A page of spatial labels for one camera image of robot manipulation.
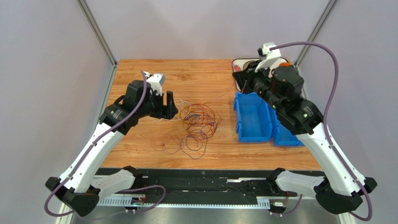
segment white bracket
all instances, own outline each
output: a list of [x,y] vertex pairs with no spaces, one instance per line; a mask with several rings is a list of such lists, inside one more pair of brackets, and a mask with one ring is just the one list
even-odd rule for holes
[[307,176],[286,170],[280,173],[275,181],[283,191],[297,192],[298,194],[315,198],[314,187],[320,185],[323,180],[323,176]]
[[154,73],[147,79],[147,83],[150,84],[151,89],[156,91],[157,96],[161,96],[162,92],[162,85],[166,81],[166,77],[162,73]]
[[116,192],[131,188],[134,180],[135,177],[132,173],[122,169],[116,174],[93,180],[91,185],[101,189],[99,200],[102,200]]
[[276,47],[273,42],[265,43],[261,48],[263,52],[262,61],[257,65],[255,72],[258,72],[259,69],[266,69],[271,67],[280,57],[281,52],[279,49],[271,51],[270,48]]

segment metal frame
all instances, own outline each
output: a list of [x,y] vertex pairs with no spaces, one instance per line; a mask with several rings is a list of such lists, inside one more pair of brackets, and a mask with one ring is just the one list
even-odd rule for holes
[[[316,23],[313,31],[310,34],[310,36],[307,40],[308,42],[315,42],[320,31],[325,26],[326,21],[328,20],[330,14],[333,12],[333,10],[336,7],[338,2],[339,2],[339,0],[329,0],[329,2],[327,3],[325,9],[323,10],[323,12],[320,16],[318,22]],[[303,64],[304,59],[306,58],[310,48],[311,48],[311,46],[309,46],[309,45],[306,45],[303,47],[303,49],[301,50],[300,54],[297,57],[297,60],[295,63],[296,66],[300,67]]]
[[109,77],[109,82],[107,84],[107,89],[104,93],[104,96],[102,98],[102,106],[101,106],[101,110],[99,111],[99,115],[97,117],[100,117],[101,113],[105,110],[107,103],[108,103],[108,98],[109,95],[111,94],[111,89],[112,89],[112,85],[114,83],[115,80],[115,75],[116,75],[116,70],[118,68],[118,65],[114,65],[112,68],[112,73],[111,76]]
[[97,40],[99,44],[101,45],[102,49],[105,52],[105,55],[108,58],[108,61],[110,62],[111,65],[116,66],[118,64],[117,60],[115,59],[114,55],[112,54],[111,49],[109,48],[107,42],[105,41],[105,38],[103,34],[101,33],[100,28],[98,27],[97,22],[94,19],[94,16],[92,15],[92,12],[86,2],[86,0],[76,0],[85,16],[87,19],[88,23],[91,26],[91,29],[93,30],[95,36],[97,37]]

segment orange object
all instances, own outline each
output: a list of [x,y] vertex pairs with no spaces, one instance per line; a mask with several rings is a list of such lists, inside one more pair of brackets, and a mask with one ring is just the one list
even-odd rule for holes
[[287,62],[283,62],[283,63],[280,63],[279,64],[279,66],[281,67],[287,67],[287,66],[292,66],[292,64],[290,64],[290,63],[287,63]]

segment robotic arm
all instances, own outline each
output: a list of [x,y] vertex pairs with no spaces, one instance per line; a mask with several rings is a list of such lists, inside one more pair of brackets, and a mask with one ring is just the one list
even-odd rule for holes
[[110,132],[97,142],[92,150],[81,162],[75,174],[67,181],[55,195],[63,203],[67,204],[80,216],[86,216],[103,198],[124,189],[135,188],[140,182],[142,173],[133,167],[124,167],[118,173],[93,180],[106,156],[112,148],[127,134],[131,127],[137,125],[138,119],[150,116],[158,119],[172,119],[178,112],[174,105],[173,92],[167,92],[167,105],[163,105],[162,85],[165,77],[161,73],[150,75],[145,73],[147,88],[144,89],[144,82],[135,80],[127,87],[126,95],[119,97],[112,105],[108,106],[99,118],[99,123],[93,136],[83,148],[76,160],[68,169],[57,177],[50,177],[46,187],[53,191],[62,181],[69,177],[71,171],[78,165],[92,142],[103,134],[110,127],[125,119],[137,106],[145,91],[145,98],[136,112],[113,132]]
[[370,193],[377,186],[371,177],[364,177],[347,159],[334,141],[333,146],[357,177],[354,180],[343,162],[332,150],[324,131],[323,115],[317,106],[301,97],[304,80],[293,66],[269,67],[281,56],[274,43],[266,43],[258,53],[260,60],[251,62],[243,71],[233,73],[241,92],[257,93],[277,114],[281,124],[304,143],[322,167],[326,176],[299,175],[278,168],[268,177],[271,189],[292,191],[316,200],[327,211],[341,214],[356,210],[362,203],[363,192],[357,181]]

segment blue plastic bin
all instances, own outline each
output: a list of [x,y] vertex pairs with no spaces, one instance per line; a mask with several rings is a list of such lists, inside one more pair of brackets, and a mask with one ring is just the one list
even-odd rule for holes
[[277,114],[274,109],[268,106],[270,111],[270,117],[272,122],[272,138],[274,140],[274,146],[282,147],[293,147],[293,146],[304,146],[304,144],[297,139],[296,136],[292,135],[287,128],[285,128],[277,118]]
[[238,142],[271,140],[272,124],[268,105],[256,93],[235,94],[236,133]]

